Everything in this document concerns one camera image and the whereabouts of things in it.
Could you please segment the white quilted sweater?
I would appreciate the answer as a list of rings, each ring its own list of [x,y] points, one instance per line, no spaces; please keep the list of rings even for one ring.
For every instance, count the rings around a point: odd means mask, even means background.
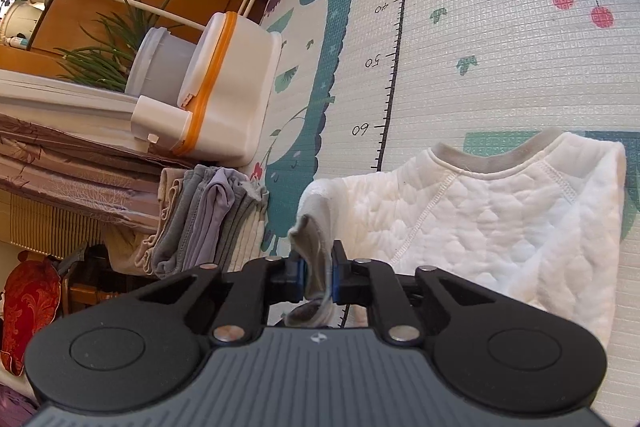
[[[319,179],[299,199],[291,246],[309,270],[290,326],[329,322],[331,251],[433,265],[573,321],[608,341],[615,314],[622,144],[546,130],[497,156],[437,144],[390,172]]]

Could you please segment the grey and beige folded clothes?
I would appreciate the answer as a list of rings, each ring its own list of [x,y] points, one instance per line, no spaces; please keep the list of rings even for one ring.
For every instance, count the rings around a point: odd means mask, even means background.
[[[108,262],[118,273],[159,279],[212,262],[238,269],[262,239],[268,200],[265,186],[235,169],[166,168],[155,231],[104,225]]]

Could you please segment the white storage bag orange zipper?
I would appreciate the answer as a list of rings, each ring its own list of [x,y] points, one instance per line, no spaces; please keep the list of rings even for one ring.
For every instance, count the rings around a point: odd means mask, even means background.
[[[142,95],[130,119],[136,138],[182,158],[241,167],[254,156],[282,37],[235,12],[204,28],[175,101]]]

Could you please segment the red patterned cushion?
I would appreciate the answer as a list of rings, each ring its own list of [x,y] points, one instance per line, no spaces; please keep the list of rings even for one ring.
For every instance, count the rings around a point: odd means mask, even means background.
[[[29,341],[51,324],[61,303],[61,277],[42,254],[21,251],[3,294],[1,363],[12,375],[24,373]]]

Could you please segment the brown folded bedding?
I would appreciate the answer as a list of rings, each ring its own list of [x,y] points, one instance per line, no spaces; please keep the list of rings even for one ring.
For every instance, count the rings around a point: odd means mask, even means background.
[[[1,116],[3,190],[140,232],[156,229],[162,171],[193,167]]]

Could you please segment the white plastic bucket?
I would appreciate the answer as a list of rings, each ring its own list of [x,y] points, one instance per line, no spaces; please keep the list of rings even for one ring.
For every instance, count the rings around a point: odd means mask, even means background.
[[[195,48],[167,28],[150,28],[134,57],[125,93],[175,105]]]

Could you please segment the dinosaur print play mat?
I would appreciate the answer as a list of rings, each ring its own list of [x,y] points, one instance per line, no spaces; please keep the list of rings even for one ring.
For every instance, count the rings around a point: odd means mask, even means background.
[[[608,369],[593,407],[639,421],[639,0],[270,0],[283,50],[250,162],[260,250],[286,256],[319,179],[390,172],[445,144],[497,156],[558,130],[626,155]]]

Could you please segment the green potted plant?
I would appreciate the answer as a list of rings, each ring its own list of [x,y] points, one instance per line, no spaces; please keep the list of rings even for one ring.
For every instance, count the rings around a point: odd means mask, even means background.
[[[58,64],[65,70],[61,78],[81,86],[124,92],[134,59],[148,31],[160,20],[157,14],[135,8],[126,1],[124,15],[98,13],[96,23],[103,36],[81,31],[91,41],[75,49],[58,48],[62,53]]]

